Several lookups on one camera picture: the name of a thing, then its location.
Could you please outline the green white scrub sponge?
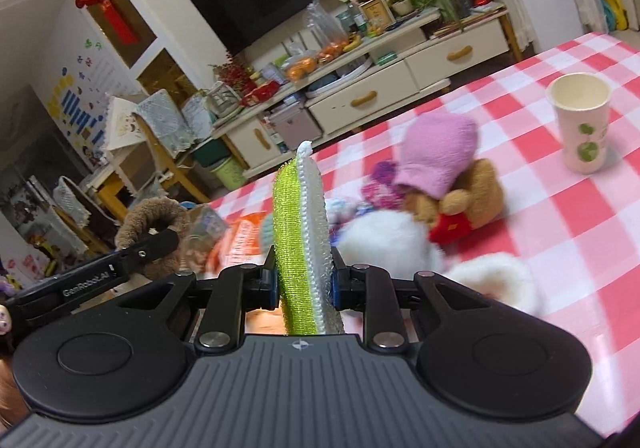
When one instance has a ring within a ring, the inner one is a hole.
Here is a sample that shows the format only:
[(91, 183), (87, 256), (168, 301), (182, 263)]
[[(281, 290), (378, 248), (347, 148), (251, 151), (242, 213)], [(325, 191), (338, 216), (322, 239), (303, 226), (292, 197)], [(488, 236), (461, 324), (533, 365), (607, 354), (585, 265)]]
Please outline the green white scrub sponge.
[(274, 177), (272, 224), (286, 332), (342, 334), (343, 320), (331, 299), (334, 261), (326, 200), (309, 141)]

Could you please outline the light blue fluffy slipper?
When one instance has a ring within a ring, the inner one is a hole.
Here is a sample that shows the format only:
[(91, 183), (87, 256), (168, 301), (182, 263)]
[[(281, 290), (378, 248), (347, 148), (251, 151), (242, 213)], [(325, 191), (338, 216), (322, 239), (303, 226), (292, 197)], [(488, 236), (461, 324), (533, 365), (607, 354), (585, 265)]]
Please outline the light blue fluffy slipper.
[(346, 265), (380, 267), (394, 279), (411, 280), (419, 271), (444, 268), (444, 252), (427, 234), (427, 226), (411, 214), (380, 209), (344, 226), (336, 248)]

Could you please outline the brown teddy bear red shirt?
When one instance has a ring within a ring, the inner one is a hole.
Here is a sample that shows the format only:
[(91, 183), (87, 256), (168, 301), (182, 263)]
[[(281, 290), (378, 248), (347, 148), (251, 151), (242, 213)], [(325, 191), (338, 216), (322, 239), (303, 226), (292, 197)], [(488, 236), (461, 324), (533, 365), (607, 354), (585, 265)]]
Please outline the brown teddy bear red shirt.
[(428, 241), (446, 246), (497, 218), (504, 208), (504, 192), (494, 164), (478, 159), (441, 199), (410, 190), (402, 207), (427, 227)]

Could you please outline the pink knit hat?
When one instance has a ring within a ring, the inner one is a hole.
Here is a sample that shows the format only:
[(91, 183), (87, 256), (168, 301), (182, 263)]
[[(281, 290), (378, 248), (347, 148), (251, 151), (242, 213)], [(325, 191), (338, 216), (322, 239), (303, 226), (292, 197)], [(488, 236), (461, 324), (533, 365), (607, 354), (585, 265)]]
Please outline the pink knit hat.
[(468, 168), (478, 147), (478, 126), (469, 116), (427, 112), (405, 133), (394, 183), (441, 199)]

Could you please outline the white fluffy slipper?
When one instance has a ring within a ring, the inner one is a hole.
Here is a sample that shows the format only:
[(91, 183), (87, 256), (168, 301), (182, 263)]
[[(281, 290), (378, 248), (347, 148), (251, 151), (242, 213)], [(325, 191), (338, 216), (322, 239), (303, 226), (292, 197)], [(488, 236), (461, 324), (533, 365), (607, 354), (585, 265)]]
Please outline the white fluffy slipper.
[(446, 277), (484, 296), (532, 316), (539, 316), (538, 286), (524, 261), (511, 254), (491, 253), (462, 261)]

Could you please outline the orange white snack bag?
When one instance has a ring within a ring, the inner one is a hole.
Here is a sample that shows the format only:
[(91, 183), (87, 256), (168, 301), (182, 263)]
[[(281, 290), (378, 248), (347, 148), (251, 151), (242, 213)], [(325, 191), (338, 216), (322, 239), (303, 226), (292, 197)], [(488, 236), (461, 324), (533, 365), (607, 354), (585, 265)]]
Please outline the orange white snack bag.
[(264, 262), (266, 254), (260, 248), (259, 236), (266, 216), (265, 212), (251, 213), (230, 223), (207, 257), (206, 278), (217, 278), (224, 269), (232, 266), (261, 265)]

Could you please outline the grey-green crocheted item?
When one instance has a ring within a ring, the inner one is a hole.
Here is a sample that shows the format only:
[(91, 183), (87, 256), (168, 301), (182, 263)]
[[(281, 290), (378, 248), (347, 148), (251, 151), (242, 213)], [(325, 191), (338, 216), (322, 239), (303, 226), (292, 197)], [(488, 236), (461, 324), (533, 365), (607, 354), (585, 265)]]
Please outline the grey-green crocheted item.
[(258, 242), (262, 255), (267, 255), (274, 243), (273, 213), (265, 215), (260, 223)]

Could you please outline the green waste bin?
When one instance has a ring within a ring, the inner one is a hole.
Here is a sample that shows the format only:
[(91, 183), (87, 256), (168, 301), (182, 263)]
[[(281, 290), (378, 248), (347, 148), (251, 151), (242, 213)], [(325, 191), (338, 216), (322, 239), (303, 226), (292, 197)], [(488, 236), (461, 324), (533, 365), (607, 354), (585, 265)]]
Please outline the green waste bin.
[(218, 161), (210, 172), (228, 191), (240, 189), (246, 183), (244, 169), (234, 156), (228, 156)]

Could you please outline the wooden chair with lace cover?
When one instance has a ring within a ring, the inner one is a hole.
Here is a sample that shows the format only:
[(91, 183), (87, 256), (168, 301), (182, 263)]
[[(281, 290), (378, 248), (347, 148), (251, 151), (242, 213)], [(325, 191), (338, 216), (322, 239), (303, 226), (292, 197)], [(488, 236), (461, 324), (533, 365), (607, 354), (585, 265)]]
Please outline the wooden chair with lace cover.
[(193, 145), (194, 134), (166, 90), (140, 101), (107, 97), (102, 152), (134, 197), (153, 182), (178, 183), (192, 200), (207, 202), (204, 189), (189, 176)]

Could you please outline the grey storage box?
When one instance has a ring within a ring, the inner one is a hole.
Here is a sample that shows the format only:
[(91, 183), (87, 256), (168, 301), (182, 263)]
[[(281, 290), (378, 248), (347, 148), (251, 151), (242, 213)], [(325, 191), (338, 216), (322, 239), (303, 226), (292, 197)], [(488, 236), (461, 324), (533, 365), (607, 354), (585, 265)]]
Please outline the grey storage box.
[(304, 141), (322, 137), (322, 130), (310, 112), (303, 106), (286, 106), (269, 117), (273, 128), (291, 151), (296, 151)]

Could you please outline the cream TV cabinet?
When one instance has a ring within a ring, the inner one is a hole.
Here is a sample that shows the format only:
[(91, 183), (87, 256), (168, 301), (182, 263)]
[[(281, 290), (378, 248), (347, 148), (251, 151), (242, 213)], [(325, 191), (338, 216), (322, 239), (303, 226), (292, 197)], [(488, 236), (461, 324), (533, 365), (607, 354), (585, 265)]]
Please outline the cream TV cabinet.
[(308, 77), (280, 88), (267, 101), (246, 108), (217, 128), (214, 136), (227, 143), (243, 165), (244, 177), (250, 179), (292, 155), (279, 147), (277, 139), (282, 134), (266, 124), (266, 112), (360, 58), (364, 60), (361, 70), (306, 96), (304, 108), (319, 127), (315, 145), (430, 94), (445, 92), (451, 78), (496, 56), (510, 52), (518, 61), (522, 59), (506, 7), (474, 14), (426, 37), (424, 28), (439, 19), (436, 9), (426, 9), (396, 30), (365, 39)]

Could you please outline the red white checkered tablecloth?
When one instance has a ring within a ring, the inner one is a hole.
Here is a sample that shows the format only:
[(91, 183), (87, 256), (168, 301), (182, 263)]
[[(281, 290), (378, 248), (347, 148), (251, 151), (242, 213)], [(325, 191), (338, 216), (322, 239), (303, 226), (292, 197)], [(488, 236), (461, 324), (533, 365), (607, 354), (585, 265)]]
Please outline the red white checkered tablecloth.
[[(546, 90), (587, 72), (612, 87), (610, 158), (597, 173), (569, 171)], [(639, 52), (588, 34), (421, 103), (314, 156), (328, 197), (358, 197), (364, 177), (394, 159), (420, 113), (473, 117), (480, 155), (498, 169), (506, 213), (447, 256), (508, 252), (532, 272), (548, 321), (588, 348), (593, 376), (579, 408), (595, 430), (621, 430), (639, 410)]]

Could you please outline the bag of oranges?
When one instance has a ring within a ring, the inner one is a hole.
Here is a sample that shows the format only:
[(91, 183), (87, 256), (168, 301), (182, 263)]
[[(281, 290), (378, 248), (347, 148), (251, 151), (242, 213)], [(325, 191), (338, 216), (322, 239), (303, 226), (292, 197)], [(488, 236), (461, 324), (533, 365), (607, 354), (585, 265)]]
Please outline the bag of oranges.
[(285, 68), (286, 77), (290, 82), (299, 82), (314, 72), (317, 68), (317, 59), (314, 56), (302, 56)]

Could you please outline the framed picture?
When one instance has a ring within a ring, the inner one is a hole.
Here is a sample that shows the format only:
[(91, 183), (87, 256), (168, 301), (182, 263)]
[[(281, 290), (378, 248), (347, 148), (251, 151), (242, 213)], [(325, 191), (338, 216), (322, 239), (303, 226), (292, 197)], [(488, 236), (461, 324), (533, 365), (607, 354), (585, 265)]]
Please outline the framed picture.
[(360, 10), (372, 33), (381, 34), (396, 23), (386, 0), (367, 0), (360, 6)]

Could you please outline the white paper cup green print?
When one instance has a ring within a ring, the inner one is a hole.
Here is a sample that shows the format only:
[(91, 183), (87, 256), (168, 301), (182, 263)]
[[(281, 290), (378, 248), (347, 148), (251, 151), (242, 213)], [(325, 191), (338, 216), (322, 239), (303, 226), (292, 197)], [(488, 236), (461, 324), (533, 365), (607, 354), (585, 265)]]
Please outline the white paper cup green print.
[(588, 73), (570, 73), (549, 85), (547, 98), (559, 125), (563, 161), (575, 173), (590, 175), (608, 156), (608, 122), (612, 89)]

